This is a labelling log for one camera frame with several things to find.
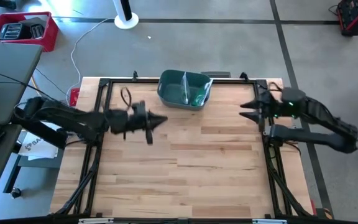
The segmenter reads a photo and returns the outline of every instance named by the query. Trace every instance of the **gray floor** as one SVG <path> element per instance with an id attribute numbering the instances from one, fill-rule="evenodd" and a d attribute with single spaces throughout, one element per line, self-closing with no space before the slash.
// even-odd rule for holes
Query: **gray floor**
<path id="1" fill-rule="evenodd" d="M 337 2 L 276 0 L 281 20 L 299 21 L 335 21 L 327 8 Z M 144 19 L 273 19 L 269 0 L 132 0 L 131 6 Z M 116 15 L 110 0 L 97 0 L 97 4 L 92 0 L 19 1 L 18 11 L 85 18 Z M 64 21 L 58 23 L 55 50 L 42 55 L 38 68 L 67 90 L 78 79 L 70 52 L 77 38 L 95 24 Z M 358 126 L 358 37 L 341 36 L 335 25 L 283 25 L 283 32 L 299 87 L 333 114 Z M 157 77 L 166 69 L 217 70 L 233 75 L 247 72 L 254 78 L 279 77 L 290 86 L 274 24 L 140 23 L 135 29 L 119 30 L 106 23 L 78 44 L 74 57 L 84 76 L 123 77 L 137 70 L 142 77 Z M 34 75 L 42 90 L 64 98 L 37 72 Z M 27 90 L 24 98 L 34 94 Z M 321 202 L 303 144 L 301 150 L 310 195 L 318 207 Z M 345 155 L 327 147 L 316 146 L 316 150 L 335 218 L 358 221 L 358 151 Z M 29 195 L 11 200 L 1 187 L 13 161 L 12 156 L 0 181 L 0 218 L 47 214 L 57 171 L 23 170 L 16 185 L 28 189 Z"/>

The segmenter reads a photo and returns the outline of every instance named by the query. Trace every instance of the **red power station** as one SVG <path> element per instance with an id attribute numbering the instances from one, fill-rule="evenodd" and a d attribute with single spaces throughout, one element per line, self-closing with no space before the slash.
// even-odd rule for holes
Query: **red power station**
<path id="1" fill-rule="evenodd" d="M 358 0 L 342 0 L 336 10 L 342 35 L 358 35 Z"/>

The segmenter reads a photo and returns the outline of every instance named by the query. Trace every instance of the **plastic bin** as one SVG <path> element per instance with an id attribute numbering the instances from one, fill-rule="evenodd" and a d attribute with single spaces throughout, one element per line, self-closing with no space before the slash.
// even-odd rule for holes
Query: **plastic bin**
<path id="1" fill-rule="evenodd" d="M 158 88 L 157 88 L 158 96 L 160 97 L 162 103 L 165 106 L 171 106 L 171 107 L 193 110 L 193 111 L 198 111 L 203 109 L 206 102 L 208 101 L 210 92 L 206 96 L 203 106 L 191 106 L 190 103 L 186 105 L 182 102 L 180 82 L 184 74 L 185 74 L 184 71 L 178 71 L 178 70 L 164 71 L 158 83 Z M 205 84 L 210 82 L 211 79 L 209 76 L 199 73 L 186 72 L 186 75 L 187 75 L 187 81 L 190 86 L 190 94 L 191 94 L 190 102 L 192 102 L 198 90 L 204 87 Z"/>
<path id="2" fill-rule="evenodd" d="M 4 13 L 0 15 L 0 31 L 2 26 L 7 23 L 15 23 L 26 20 L 34 16 L 47 16 L 47 22 L 44 30 L 44 36 L 39 39 L 23 39 L 23 40 L 2 40 L 1 42 L 16 44 L 38 44 L 44 47 L 44 52 L 51 52 L 55 48 L 58 26 L 52 19 L 50 12 L 25 12 L 25 13 Z"/>

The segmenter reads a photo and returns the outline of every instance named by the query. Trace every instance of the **wooden table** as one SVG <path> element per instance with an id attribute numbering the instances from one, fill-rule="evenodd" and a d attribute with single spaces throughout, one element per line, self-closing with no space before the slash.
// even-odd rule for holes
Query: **wooden table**
<path id="1" fill-rule="evenodd" d="M 282 84 L 281 79 L 268 82 Z M 99 78 L 85 77 L 77 108 L 94 107 Z M 250 85 L 213 85 L 202 111 L 164 106 L 156 84 L 113 86 L 111 108 L 125 108 L 119 91 L 127 86 L 133 102 L 168 116 L 154 131 L 154 145 L 145 133 L 106 133 L 92 214 L 132 218 L 262 218 L 273 214 L 264 151 L 257 125 L 238 115 L 239 105 L 254 98 Z M 277 123 L 290 126 L 291 119 Z M 287 184 L 296 199 L 312 213 L 299 152 L 281 149 Z M 56 212 L 69 199 L 80 178 L 85 145 L 65 150 L 50 207 Z M 282 211 L 282 194 L 277 187 Z"/>

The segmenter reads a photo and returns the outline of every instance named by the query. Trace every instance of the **red plastic basket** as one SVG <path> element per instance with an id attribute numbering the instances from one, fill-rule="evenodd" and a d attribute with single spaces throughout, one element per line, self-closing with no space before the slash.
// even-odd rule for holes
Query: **red plastic basket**
<path id="1" fill-rule="evenodd" d="M 7 23 L 20 22 L 26 19 L 25 16 L 48 16 L 44 36 L 39 39 L 24 40 L 2 40 L 2 42 L 17 44 L 38 44 L 44 47 L 44 52 L 51 52 L 55 48 L 58 26 L 52 19 L 50 12 L 25 12 L 25 13 L 4 13 L 0 15 L 0 31 L 2 26 Z"/>

